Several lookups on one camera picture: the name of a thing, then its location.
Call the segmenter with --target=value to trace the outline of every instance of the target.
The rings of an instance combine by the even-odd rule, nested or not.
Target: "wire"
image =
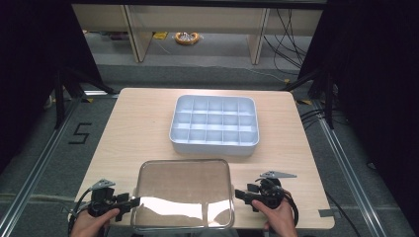
[[[348,220],[349,224],[354,229],[354,231],[357,234],[357,236],[361,237],[361,234],[358,231],[357,227],[352,222],[352,220],[349,218],[349,216],[345,213],[345,211],[342,209],[342,207],[338,204],[338,202],[336,202],[336,200],[329,193],[327,193],[327,191],[324,191],[324,192],[326,193],[327,197],[330,198],[330,200],[332,200],[333,203],[335,203],[336,207],[338,207],[338,209],[339,209],[339,211],[341,211],[342,215]]]
[[[281,24],[282,24],[282,25],[283,25],[283,27],[284,27],[284,35],[283,35],[283,37],[281,38],[281,40],[279,40],[280,45],[282,45],[284,48],[288,49],[289,51],[294,52],[294,53],[296,54],[296,57],[297,57],[297,58],[298,58],[298,60],[299,60],[299,63],[302,63],[302,58],[301,58],[301,55],[303,54],[303,55],[305,56],[305,55],[306,55],[306,51],[302,50],[300,47],[298,47],[298,46],[296,45],[296,43],[295,43],[295,39],[294,39],[294,37],[293,37],[293,21],[292,21],[293,10],[292,10],[292,9],[289,9],[289,21],[288,21],[287,25],[284,23],[284,20],[283,20],[283,18],[281,17],[281,14],[280,14],[279,9],[277,9],[277,14],[278,14],[278,17],[279,17],[279,18],[280,18],[280,20],[281,20]],[[288,48],[287,46],[285,46],[285,45],[283,44],[283,39],[284,39],[284,37],[285,37],[285,36],[287,36],[287,37],[289,38],[290,42],[291,42],[291,43],[292,43],[292,45],[293,45],[294,50],[292,50],[291,48]]]
[[[81,202],[83,201],[83,198],[84,198],[87,194],[89,194],[89,192],[90,192],[90,189],[88,189],[87,191],[85,191],[85,192],[84,192],[84,194],[83,194],[83,195],[81,196],[81,198],[78,200],[77,204],[74,206],[73,211],[71,211],[71,212],[72,212],[72,214],[71,214],[70,220],[68,221],[68,229],[67,229],[68,236],[70,236],[70,235],[71,235],[71,230],[73,229],[74,222],[75,222],[75,220],[76,220],[76,218],[77,218],[77,215],[78,215],[78,209],[79,209],[79,207],[80,207],[80,204],[81,204]]]

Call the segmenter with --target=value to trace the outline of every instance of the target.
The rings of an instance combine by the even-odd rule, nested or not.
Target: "floor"
[[[166,39],[154,39],[144,61],[137,63],[134,61],[128,40],[112,40],[104,33],[87,33],[85,35],[99,66],[235,68],[247,73],[265,73],[267,77],[275,78],[284,85],[287,79],[295,80],[294,74],[298,72],[304,52],[307,51],[311,40],[310,37],[295,37],[293,43],[299,48],[299,54],[296,54],[293,43],[290,39],[285,39],[283,43],[289,49],[282,47],[281,52],[292,61],[289,62],[283,57],[275,55],[268,44],[269,42],[273,48],[276,48],[281,37],[267,36],[259,63],[252,65],[247,50],[246,36],[202,34],[198,43],[189,46],[176,44],[173,36],[174,34],[170,33]],[[368,156],[356,140],[356,136],[347,125],[344,116],[342,114],[335,115],[336,126],[334,130],[330,130],[323,119],[313,119],[313,117],[303,115],[321,107],[321,100],[305,104],[306,90],[303,88],[295,90],[296,101],[300,103],[297,107],[324,188],[331,195],[330,204],[335,210],[336,226],[332,230],[300,230],[298,234],[301,236],[356,236],[354,229],[358,229],[361,233],[359,236],[414,236],[377,172],[366,165]],[[97,101],[96,108],[87,108],[86,104],[81,104],[77,108],[77,115],[81,115],[81,117],[88,114],[91,116],[92,113],[108,115],[115,99]],[[105,126],[107,117],[95,116],[95,120],[101,126]],[[31,197],[26,208],[17,213],[21,217],[16,223],[12,223],[15,228],[12,228],[10,236],[50,236],[51,233],[62,232],[62,226],[66,225],[66,210],[62,204],[69,206],[74,201],[74,193],[77,191],[74,189],[77,189],[77,184],[80,182],[80,178],[75,177],[75,172],[72,173],[72,171],[85,170],[89,160],[68,163],[63,159],[71,158],[65,157],[65,155],[62,155],[62,159],[51,159],[44,164],[47,168],[40,171],[39,182],[31,184],[27,178],[33,171],[33,167],[38,165],[39,157],[45,155],[47,148],[50,148],[52,153],[54,151],[62,152],[62,154],[71,154],[71,157],[94,152],[95,147],[74,150],[60,147],[59,142],[48,147],[51,144],[50,139],[59,136],[59,134],[54,134],[55,131],[48,129],[52,123],[54,123],[54,111],[45,110],[40,125],[33,131],[34,136],[30,139],[27,149],[15,157],[8,169],[0,176],[0,213],[2,215],[10,210],[8,209],[9,205],[16,201],[15,197],[19,197],[20,193],[30,192]],[[98,142],[100,135],[94,139],[96,139],[95,142]],[[64,169],[62,168],[63,164],[71,167]],[[54,182],[49,183],[45,179],[54,179]],[[31,187],[31,190],[23,190],[23,187]],[[348,221],[345,213],[351,217],[352,221]],[[59,217],[56,217],[57,220],[48,218],[40,220],[37,218],[39,215]],[[110,236],[122,236],[128,233],[130,230],[115,228],[111,231]]]

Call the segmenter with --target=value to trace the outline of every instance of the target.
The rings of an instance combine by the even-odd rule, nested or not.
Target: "black cable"
[[[315,124],[315,123],[318,121],[318,118],[314,118],[314,119],[309,120],[309,121],[311,121],[311,123],[310,123],[308,126],[306,126],[306,127],[304,128],[304,130],[307,130],[309,127],[311,127],[313,124]]]
[[[293,10],[289,9],[289,23],[290,23],[290,30],[291,30],[291,37],[289,35],[289,39],[293,44],[293,48],[295,49],[296,57],[298,58],[299,63],[302,63],[301,55],[298,52],[298,49],[297,49],[296,43],[295,43],[295,39],[293,38],[293,21],[291,20],[292,15],[293,15]]]
[[[280,20],[281,20],[281,24],[283,25],[283,27],[284,27],[284,35],[283,35],[283,38],[281,39],[281,41],[280,41],[280,44],[284,47],[284,48],[286,48],[286,49],[288,49],[288,50],[290,50],[290,51],[292,51],[292,52],[295,52],[296,53],[296,55],[297,55],[297,57],[298,57],[298,59],[301,59],[300,58],[300,54],[299,54],[299,52],[298,52],[298,50],[300,50],[300,51],[302,51],[303,53],[304,53],[304,55],[306,55],[306,51],[304,51],[304,50],[302,50],[301,48],[299,48],[297,45],[296,45],[296,43],[295,43],[295,40],[294,40],[294,38],[293,38],[293,21],[292,21],[292,15],[293,15],[293,10],[292,9],[289,9],[289,22],[288,22],[288,24],[287,24],[287,26],[286,26],[286,24],[284,23],[284,20],[283,20],[283,18],[281,17],[281,14],[280,14],[280,11],[277,9],[277,14],[278,14],[278,17],[280,18]],[[288,32],[288,29],[291,29],[291,32],[292,32],[292,36],[290,37],[290,33]],[[290,42],[293,44],[293,47],[294,47],[294,50],[292,50],[292,49],[290,49],[290,48],[288,48],[288,47],[286,47],[285,45],[283,45],[282,44],[282,41],[283,41],[283,39],[284,39],[284,37],[285,36],[287,36],[288,38],[289,38],[289,40],[290,40]]]
[[[302,117],[304,117],[306,115],[309,115],[311,113],[314,113],[314,112],[322,112],[322,111],[324,111],[324,109],[312,110],[312,111],[309,111],[309,112],[306,112],[306,113],[300,115],[299,117],[302,118]]]
[[[349,218],[349,216],[345,213],[345,211],[342,209],[342,207],[338,204],[338,202],[336,202],[336,200],[329,193],[327,193],[327,191],[324,191],[324,192],[326,193],[327,197],[330,198],[330,200],[332,200],[333,203],[335,203],[336,207],[338,207],[338,209],[339,209],[339,211],[341,211],[342,215],[348,220],[349,224],[354,229],[354,231],[357,234],[357,236],[361,237],[361,234],[358,231],[357,227],[354,225],[354,223]]]
[[[272,45],[268,42],[268,40],[266,39],[266,37],[265,37],[265,36],[264,36],[264,38],[265,38],[265,41],[268,43],[268,45],[271,47],[271,49],[274,51],[274,65],[275,65],[275,67],[277,68],[277,70],[278,70],[278,71],[280,71],[280,72],[286,73],[286,74],[290,74],[290,75],[297,76],[298,74],[296,74],[296,73],[291,73],[291,72],[283,71],[283,70],[281,70],[281,69],[278,67],[278,65],[277,65],[277,61],[276,61],[276,58],[277,58],[277,52],[276,52],[276,50],[273,48],[273,46],[272,46]]]
[[[283,54],[282,52],[280,52],[278,50],[279,45],[277,47],[274,47],[269,41],[268,39],[264,36],[264,39],[266,41],[266,43],[268,44],[268,46],[271,48],[271,50],[274,51],[275,54],[281,56],[283,59],[285,59],[286,61],[288,61],[289,63],[291,63],[292,65],[294,65],[297,68],[301,68],[301,65],[298,64],[297,62],[295,62],[294,60],[290,59],[288,56],[286,56],[285,54]]]
[[[68,221],[68,230],[67,230],[67,232],[68,232],[68,236],[70,236],[70,235],[71,235],[71,230],[73,229],[74,222],[75,222],[75,220],[76,220],[76,218],[77,218],[78,208],[80,207],[81,201],[83,200],[83,198],[84,198],[87,194],[89,194],[89,192],[90,192],[90,189],[88,189],[87,191],[85,191],[85,192],[84,192],[84,194],[83,194],[83,195],[81,196],[81,198],[77,201],[76,205],[75,205],[75,206],[74,206],[74,208],[73,208],[73,211],[72,211],[72,214],[71,214],[70,220]]]

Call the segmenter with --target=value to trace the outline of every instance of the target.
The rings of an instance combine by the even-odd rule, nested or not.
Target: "handheld controller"
[[[235,197],[244,200],[245,204],[251,205],[255,212],[258,212],[259,210],[252,205],[252,200],[254,199],[262,202],[270,209],[275,209],[281,204],[283,198],[286,198],[293,208],[294,225],[297,225],[298,209],[296,208],[291,194],[282,188],[280,180],[278,178],[262,178],[255,182],[258,181],[260,181],[260,186],[247,184],[248,192],[235,190]]]

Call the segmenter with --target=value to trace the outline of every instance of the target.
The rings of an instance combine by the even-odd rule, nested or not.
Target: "gray floor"
[[[284,80],[295,80],[295,76],[280,72],[297,73],[298,68],[274,54],[269,46],[264,43],[261,59],[258,65],[252,65],[247,49],[246,36],[241,35],[214,35],[202,34],[201,40],[191,46],[183,46],[175,43],[173,34],[169,34],[165,40],[154,39],[142,63],[134,62],[131,47],[127,40],[110,40],[106,36],[97,33],[89,33],[86,39],[91,46],[92,53],[99,66],[104,81],[111,86],[156,86],[167,80],[173,84],[164,84],[166,87],[176,87],[176,83],[185,78],[194,78],[194,73],[206,73],[213,75],[213,87],[224,86],[223,80],[240,82],[237,75],[242,77],[243,88],[269,90],[282,88]],[[268,40],[277,45],[278,42],[272,36]],[[297,45],[307,49],[310,38],[295,38]],[[282,51],[298,61],[295,53],[287,49]],[[172,71],[170,75],[161,75],[158,72],[150,72],[154,68],[167,67]],[[149,78],[139,78],[138,72],[148,73]],[[258,87],[251,84],[266,85]],[[194,83],[182,84],[183,86],[196,85]],[[295,99],[299,102],[306,100],[306,92],[310,86],[307,83],[293,91]],[[71,208],[73,200],[78,192],[78,187],[88,168],[96,145],[99,142],[102,131],[112,111],[116,99],[95,98],[93,103],[80,103],[75,109],[74,115],[69,119],[66,129],[60,137],[57,147],[52,152],[50,160],[46,164],[42,176],[34,188],[31,199],[22,212],[19,220],[11,233],[11,236],[63,236],[66,234],[65,207]],[[313,105],[305,103],[296,104],[300,114],[310,112]],[[70,145],[70,141],[79,139],[73,132],[80,122],[93,121],[92,125],[85,126],[90,133],[85,145]],[[356,177],[364,188],[364,196],[374,207],[378,219],[386,232],[386,236],[414,236],[402,212],[395,203],[391,193],[382,182],[378,173],[370,169],[366,163],[368,156],[362,149],[361,144],[352,131],[344,116],[336,112],[334,114],[335,133],[339,138],[345,155],[354,168]],[[25,184],[31,170],[42,156],[43,149],[53,135],[55,123],[54,109],[45,110],[39,124],[32,132],[25,149],[17,155],[7,169],[0,176],[0,213],[5,213],[13,201],[14,196]],[[313,152],[314,159],[324,186],[325,191],[334,200],[330,200],[331,208],[338,213],[338,206],[354,223],[361,236],[376,236],[369,228],[368,221],[360,211],[357,200],[341,166],[336,158],[335,151],[324,134],[324,128],[318,118],[310,118],[303,122],[305,132]],[[335,227],[330,230],[298,230],[298,235],[311,236],[356,236],[348,219],[342,212],[336,214]],[[130,236],[129,228],[113,228],[109,236]]]

